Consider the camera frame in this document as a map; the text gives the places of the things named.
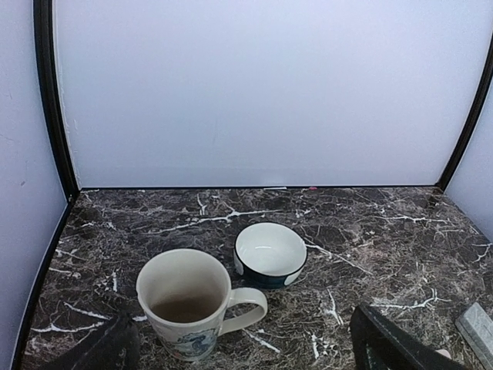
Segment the beige ceramic mug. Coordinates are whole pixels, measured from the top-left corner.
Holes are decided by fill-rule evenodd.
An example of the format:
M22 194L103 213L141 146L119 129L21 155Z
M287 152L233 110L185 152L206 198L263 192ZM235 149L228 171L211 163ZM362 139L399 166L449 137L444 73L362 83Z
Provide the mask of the beige ceramic mug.
M268 312L262 291L233 289L226 268L194 249L149 260L139 272L136 293L166 351L185 362L205 358L219 336L247 328Z

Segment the pink glasses case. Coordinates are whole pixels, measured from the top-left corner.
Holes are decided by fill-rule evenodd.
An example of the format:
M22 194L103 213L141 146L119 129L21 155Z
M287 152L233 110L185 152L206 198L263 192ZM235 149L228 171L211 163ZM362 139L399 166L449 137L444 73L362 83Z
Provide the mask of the pink glasses case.
M439 354L443 355L443 356L444 356L444 357L446 357L446 358L451 359L451 354L450 354L450 352L449 352L448 350L446 350L446 349L438 349L438 350L437 350L437 353L439 353Z

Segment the black frame left post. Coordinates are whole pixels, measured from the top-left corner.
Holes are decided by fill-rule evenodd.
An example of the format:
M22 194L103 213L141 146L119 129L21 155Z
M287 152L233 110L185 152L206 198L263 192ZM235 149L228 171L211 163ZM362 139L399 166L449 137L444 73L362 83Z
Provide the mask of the black frame left post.
M66 200L71 203L79 195L79 186L69 153L59 97L55 67L53 1L38 0L32 4L35 57L45 124L62 190Z

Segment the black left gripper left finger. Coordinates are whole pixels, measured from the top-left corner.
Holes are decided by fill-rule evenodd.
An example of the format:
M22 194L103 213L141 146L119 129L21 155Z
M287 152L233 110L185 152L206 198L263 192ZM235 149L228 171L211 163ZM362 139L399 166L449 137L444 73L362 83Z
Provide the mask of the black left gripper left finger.
M39 369L137 369L139 351L138 328L131 316L124 313Z

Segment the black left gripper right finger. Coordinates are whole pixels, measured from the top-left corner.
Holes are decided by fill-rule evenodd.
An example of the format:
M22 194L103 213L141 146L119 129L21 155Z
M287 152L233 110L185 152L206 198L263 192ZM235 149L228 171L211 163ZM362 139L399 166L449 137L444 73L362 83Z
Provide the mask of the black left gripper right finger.
M367 304L354 309L350 336L357 369L464 369L414 339Z

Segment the black frame right post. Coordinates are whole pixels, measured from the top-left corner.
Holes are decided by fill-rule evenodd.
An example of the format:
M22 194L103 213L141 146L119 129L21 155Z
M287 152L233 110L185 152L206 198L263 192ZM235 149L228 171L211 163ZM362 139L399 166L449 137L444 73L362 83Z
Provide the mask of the black frame right post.
M479 79L475 96L472 100L463 128L455 144L454 150L452 151L452 154L444 170L441 173L441 176L439 177L437 183L434 185L442 193L446 191L461 162L462 157L464 156L464 153L475 131L475 127L477 126L483 106L488 96L488 91L490 89L492 81L492 50L493 38L491 37L488 45L485 63L481 73L481 78Z

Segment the grey case teal lining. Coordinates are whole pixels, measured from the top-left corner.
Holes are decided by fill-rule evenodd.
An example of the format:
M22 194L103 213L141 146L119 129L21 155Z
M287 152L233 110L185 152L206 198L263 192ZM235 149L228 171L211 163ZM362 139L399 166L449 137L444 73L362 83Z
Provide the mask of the grey case teal lining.
M492 319L475 302L455 321L465 341L470 345L485 369L492 369Z

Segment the black frame post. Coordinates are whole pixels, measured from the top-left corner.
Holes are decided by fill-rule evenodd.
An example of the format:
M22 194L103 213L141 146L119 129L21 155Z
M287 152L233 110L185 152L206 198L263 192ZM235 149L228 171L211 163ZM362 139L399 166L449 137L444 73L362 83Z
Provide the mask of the black frame post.
M79 186L69 153L59 97L55 67L53 1L38 0L32 4L35 57L45 124L62 190L66 200L71 203L79 195Z
M488 45L485 63L481 73L481 78L479 79L475 96L472 100L463 128L455 144L454 150L452 151L452 154L444 170L441 173L441 176L439 177L437 183L434 185L442 193L446 191L461 162L462 157L464 156L464 153L475 131L475 127L477 126L483 106L488 96L488 91L490 89L492 81L492 50L493 38L491 37Z

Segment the white bowl dark exterior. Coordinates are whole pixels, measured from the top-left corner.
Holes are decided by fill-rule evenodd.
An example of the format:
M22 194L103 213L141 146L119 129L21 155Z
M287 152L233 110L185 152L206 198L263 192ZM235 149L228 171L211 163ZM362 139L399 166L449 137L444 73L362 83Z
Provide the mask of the white bowl dark exterior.
M236 272L252 285L279 289L298 278L307 262L307 247L289 227L258 223L238 234L233 259Z

